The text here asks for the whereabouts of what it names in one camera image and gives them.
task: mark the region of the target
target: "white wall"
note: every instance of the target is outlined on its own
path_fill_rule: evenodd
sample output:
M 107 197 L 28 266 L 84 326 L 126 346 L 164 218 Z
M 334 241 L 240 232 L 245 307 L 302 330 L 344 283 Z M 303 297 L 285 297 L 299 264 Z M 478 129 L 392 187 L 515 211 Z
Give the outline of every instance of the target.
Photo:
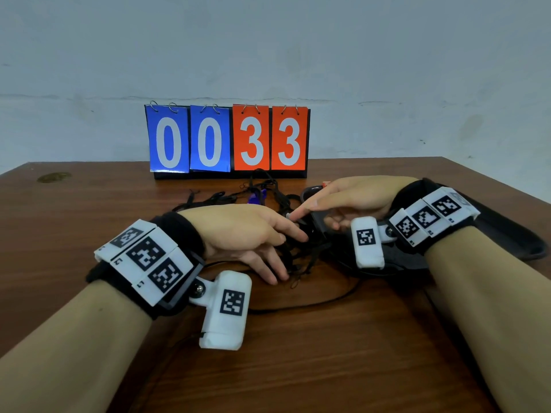
M 0 0 L 0 171 L 146 160 L 143 104 L 312 108 L 310 157 L 442 155 L 551 202 L 551 0 Z

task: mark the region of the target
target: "hand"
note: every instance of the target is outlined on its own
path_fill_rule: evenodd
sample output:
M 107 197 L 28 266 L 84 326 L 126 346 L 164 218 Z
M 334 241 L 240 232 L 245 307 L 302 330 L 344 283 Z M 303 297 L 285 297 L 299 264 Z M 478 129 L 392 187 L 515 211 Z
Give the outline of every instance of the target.
M 241 261 L 269 284 L 277 284 L 277 278 L 264 260 L 281 280 L 289 279 L 274 246 L 284 243 L 285 235 L 299 242 L 308 240 L 306 233 L 293 222 L 257 204 L 205 206 L 179 213 L 203 238 L 206 259 Z
M 334 230 L 346 230 L 356 217 L 380 219 L 386 215 L 396 194 L 415 181 L 387 175 L 340 178 L 302 203 L 289 218 L 297 221 L 311 211 L 331 210 L 325 224 Z

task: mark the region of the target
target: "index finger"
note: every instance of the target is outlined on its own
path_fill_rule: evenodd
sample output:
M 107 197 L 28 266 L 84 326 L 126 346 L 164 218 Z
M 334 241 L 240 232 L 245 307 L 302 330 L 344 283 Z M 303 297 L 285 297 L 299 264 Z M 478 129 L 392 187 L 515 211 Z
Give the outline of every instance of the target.
M 303 218 L 306 216 L 311 210 L 310 207 L 315 206 L 317 204 L 317 201 L 329 194 L 338 193 L 340 191 L 340 183 L 339 180 L 333 181 L 331 184 L 327 185 L 327 187 L 322 188 L 319 190 L 316 194 L 314 194 L 312 197 L 308 198 L 304 203 L 302 203 L 300 206 L 295 208 L 290 214 L 289 214 L 289 220 L 296 222 L 297 220 Z
M 268 222 L 277 232 L 283 233 L 299 242 L 307 242 L 308 235 L 286 217 L 278 214 L 268 207 L 260 207 L 262 218 Z

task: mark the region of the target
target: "wrist strap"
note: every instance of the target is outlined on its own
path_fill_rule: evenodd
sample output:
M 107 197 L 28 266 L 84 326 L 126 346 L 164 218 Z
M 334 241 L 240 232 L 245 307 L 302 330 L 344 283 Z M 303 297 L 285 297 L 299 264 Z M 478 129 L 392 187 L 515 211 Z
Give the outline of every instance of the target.
M 181 312 L 187 290 L 204 266 L 201 236 L 182 215 L 169 212 L 138 220 L 94 252 L 99 262 L 87 282 L 102 279 L 152 319 Z
M 424 178 L 396 195 L 389 214 L 398 248 L 424 254 L 445 236 L 474 226 L 480 212 L 454 189 Z

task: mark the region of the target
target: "table surface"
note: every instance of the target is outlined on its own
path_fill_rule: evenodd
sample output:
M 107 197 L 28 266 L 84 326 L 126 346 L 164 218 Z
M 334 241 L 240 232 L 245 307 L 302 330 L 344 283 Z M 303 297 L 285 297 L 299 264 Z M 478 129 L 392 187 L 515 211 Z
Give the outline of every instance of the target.
M 37 182 L 59 171 L 72 176 Z M 279 184 L 299 194 L 360 174 L 429 177 L 551 242 L 551 205 L 444 158 L 313 159 L 307 180 Z M 0 176 L 0 355 L 85 286 L 92 252 L 107 238 L 186 201 L 190 189 L 204 200 L 240 184 L 156 182 L 146 162 L 28 163 Z M 549 258 L 533 266 L 551 277 Z M 323 261 L 295 289 L 254 277 L 251 308 L 329 300 L 355 281 Z M 203 308 L 159 319 L 110 411 L 495 411 L 424 295 L 405 289 L 367 280 L 338 302 L 250 315 L 237 352 L 201 350 L 196 338 L 186 339 L 200 331 Z

